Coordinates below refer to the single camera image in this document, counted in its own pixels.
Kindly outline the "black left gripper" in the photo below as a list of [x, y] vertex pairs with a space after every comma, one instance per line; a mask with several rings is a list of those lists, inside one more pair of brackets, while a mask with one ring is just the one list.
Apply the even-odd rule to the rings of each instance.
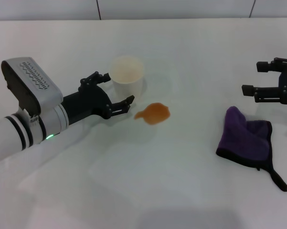
[[[82, 87], [97, 85], [111, 81], [108, 73], [101, 75], [94, 72], [90, 76], [80, 80]], [[133, 95], [125, 100], [112, 104], [108, 95], [98, 86], [92, 88], [79, 88], [79, 91], [65, 96], [62, 106], [65, 109], [69, 124], [72, 125], [91, 115], [97, 115], [103, 119], [109, 119], [112, 116], [125, 114], [129, 111], [135, 97]]]

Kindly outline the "white paper cup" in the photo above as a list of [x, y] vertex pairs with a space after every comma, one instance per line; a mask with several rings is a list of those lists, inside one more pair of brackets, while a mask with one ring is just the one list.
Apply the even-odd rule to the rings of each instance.
[[109, 69], [116, 96], [125, 99], [134, 96], [138, 100], [143, 91], [144, 64], [131, 55], [119, 56], [113, 60]]

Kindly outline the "purple blue rag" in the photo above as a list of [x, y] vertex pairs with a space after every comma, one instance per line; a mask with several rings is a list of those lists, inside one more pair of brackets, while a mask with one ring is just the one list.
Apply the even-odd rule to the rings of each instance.
[[277, 187], [287, 192], [287, 184], [273, 166], [272, 131], [269, 121], [248, 121], [237, 107], [231, 106], [226, 111], [216, 154], [245, 167], [268, 172]]

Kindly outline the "brown liquid stain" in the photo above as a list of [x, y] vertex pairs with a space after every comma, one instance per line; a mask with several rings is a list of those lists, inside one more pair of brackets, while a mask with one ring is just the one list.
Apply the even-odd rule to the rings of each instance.
[[170, 117], [169, 108], [162, 103], [152, 103], [135, 114], [134, 119], [142, 118], [149, 125], [156, 125]]

